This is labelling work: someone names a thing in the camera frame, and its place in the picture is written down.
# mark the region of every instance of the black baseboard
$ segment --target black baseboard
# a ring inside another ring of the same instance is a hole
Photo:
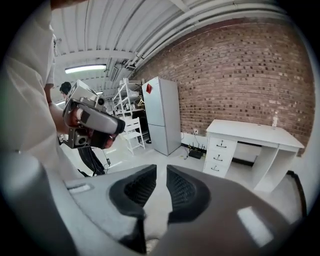
[[[181,143],[182,146],[186,147],[186,148],[189,148],[189,146],[187,144],[183,144]],[[199,148],[196,148],[196,147],[191,147],[191,149],[196,149],[197,151],[200,151],[204,154],[207,153],[207,150],[205,149],[199,149]],[[234,163],[238,163],[238,164],[241,164],[241,165],[245,165],[245,166],[250,166],[252,167],[254,165],[253,162],[250,162],[250,161],[246,161],[246,160],[242,160],[242,159],[238,159],[238,158],[235,158],[233,157],[232,158],[232,162]],[[292,170],[288,170],[286,175],[289,175],[291,176],[294,181],[295,181],[295,184],[298,188],[298,193],[299,193],[299,197],[300,197],[300,202],[301,202],[301,212],[302,212],[302,217],[305,218],[307,216],[307,201],[306,201],[306,196],[305,196],[305,193],[304,193],[304,189],[302,187],[302,184],[301,184],[301,181],[299,179],[299,176]]]

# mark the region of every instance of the white floor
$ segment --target white floor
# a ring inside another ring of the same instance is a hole
[[[62,145],[61,147],[77,169],[80,169],[89,175],[92,174],[92,171],[89,170],[80,159],[77,150],[71,150],[65,145]],[[94,148],[93,151],[103,165],[107,163],[101,149]],[[182,146],[169,156],[165,156],[152,149],[150,144],[145,144],[145,149],[142,147],[135,149],[135,154],[132,155],[126,148],[126,142],[120,137],[117,138],[111,148],[105,149],[104,152],[111,161],[108,174],[141,165],[157,165],[157,185],[144,207],[147,214],[144,225],[146,240],[160,238],[167,229],[168,213],[172,211],[170,194],[166,187],[167,165],[182,166],[201,172],[205,164],[204,157],[202,157],[202,159],[188,157],[184,160],[187,152]],[[300,197],[293,178],[286,175],[272,193],[264,193],[252,190],[249,187],[245,177],[250,175],[250,171],[250,167],[232,162],[225,178],[238,182],[251,190],[257,196],[276,208],[289,223],[294,223],[302,217]]]

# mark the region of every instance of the refrigerator door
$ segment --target refrigerator door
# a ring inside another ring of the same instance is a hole
[[[165,126],[157,126],[149,124],[149,133],[151,138],[151,145],[160,153],[168,156],[168,144],[167,144],[167,135]]]
[[[147,92],[147,85],[150,84],[151,92]],[[165,115],[161,96],[161,88],[158,77],[151,79],[142,86],[143,100],[148,124],[165,126]]]

